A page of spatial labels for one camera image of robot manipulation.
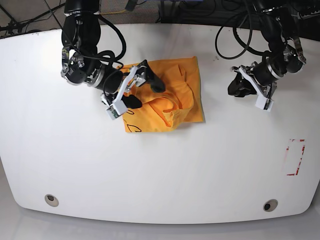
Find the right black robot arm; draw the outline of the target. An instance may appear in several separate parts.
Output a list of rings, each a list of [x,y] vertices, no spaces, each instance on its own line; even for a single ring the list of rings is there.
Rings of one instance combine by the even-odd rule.
[[[120,88],[129,92],[131,87],[140,87],[148,84],[154,93],[163,93],[165,83],[153,72],[147,60],[137,65],[132,79],[125,83],[129,75],[114,64],[120,60],[127,51],[127,43],[120,30],[100,13],[99,0],[68,0],[65,2],[64,14],[66,16],[62,27],[61,41],[61,76],[72,85],[87,84],[89,87],[102,91],[102,102],[113,110],[117,103],[124,104],[127,109],[138,109],[142,102],[133,94],[125,96]],[[98,51],[101,37],[100,22],[105,23],[115,31],[121,42],[119,55],[111,50]]]

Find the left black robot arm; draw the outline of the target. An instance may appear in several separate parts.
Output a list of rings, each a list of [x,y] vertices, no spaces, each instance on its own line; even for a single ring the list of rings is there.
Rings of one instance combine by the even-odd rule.
[[[277,80],[287,73],[297,73],[306,64],[297,25],[283,0],[254,0],[254,12],[260,31],[269,49],[261,52],[251,47],[247,51],[260,56],[260,63],[246,66],[244,72],[253,77],[257,87],[268,99],[277,88]]]

